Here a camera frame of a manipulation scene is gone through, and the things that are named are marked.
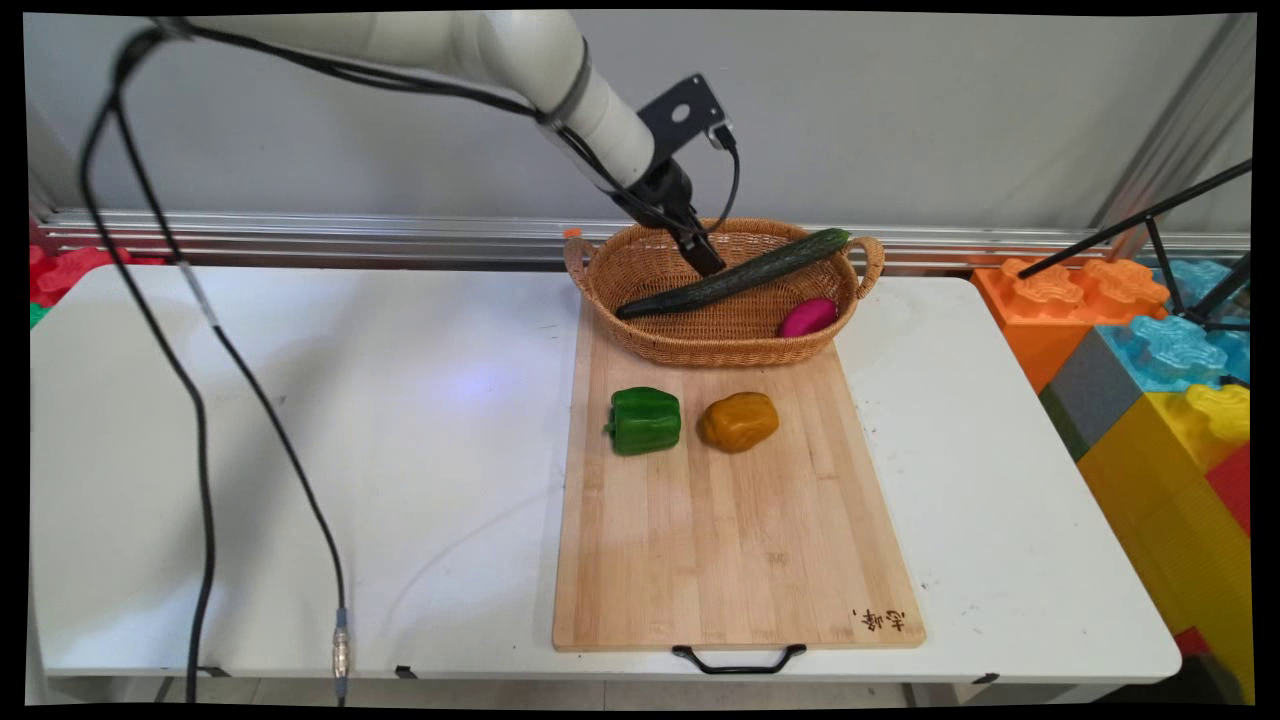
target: gray wall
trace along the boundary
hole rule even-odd
[[[1222,19],[573,14],[632,106],[708,77],[742,151],[735,214],[1069,228],[1106,200]],[[141,24],[23,17],[29,163],[58,204],[79,205],[74,154]],[[148,60],[128,102],[170,210],[622,218],[529,120],[463,100],[195,42]],[[728,158],[695,141],[678,159],[699,210],[718,211]],[[106,205],[141,206],[114,138],[95,177]]]
[[[1196,182],[1253,156],[1253,102],[1228,131]],[[1161,227],[1184,232],[1248,232],[1253,206],[1253,174],[1239,177],[1207,195],[1174,209]]]

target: cutting board handle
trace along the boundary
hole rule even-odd
[[[707,673],[708,675],[773,675],[787,666],[787,662],[797,656],[804,655],[809,650],[804,644],[788,644],[786,650],[782,651],[782,657],[773,665],[740,665],[740,666],[726,666],[726,667],[712,667],[710,665],[703,662],[696,655],[694,655],[694,648],[687,644],[677,644],[671,648],[671,653],[676,657],[684,657],[685,660],[692,662],[699,670]]]

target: yellow bell pepper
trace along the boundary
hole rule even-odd
[[[778,429],[778,411],[763,392],[739,392],[712,402],[698,427],[708,443],[742,452]]]

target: cucumber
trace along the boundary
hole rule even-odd
[[[840,228],[818,231],[804,240],[788,242],[777,250],[771,250],[746,263],[703,278],[692,284],[659,292],[649,297],[627,302],[614,314],[620,320],[641,315],[662,313],[687,313],[710,305],[726,297],[794,273],[805,265],[812,265],[832,252],[841,250],[849,242],[849,233]]]

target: white table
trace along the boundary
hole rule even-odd
[[[133,270],[205,393],[218,574],[204,665],[329,674],[321,536],[175,268]],[[342,552],[353,676],[699,679],[558,653],[552,607],[579,293],[563,274],[201,268]],[[1089,685],[1180,659],[974,288],[884,278],[836,341],[928,639],[783,678]],[[180,674],[201,571],[195,420],[111,268],[31,333],[31,543],[52,675]],[[713,664],[772,652],[709,653]]]

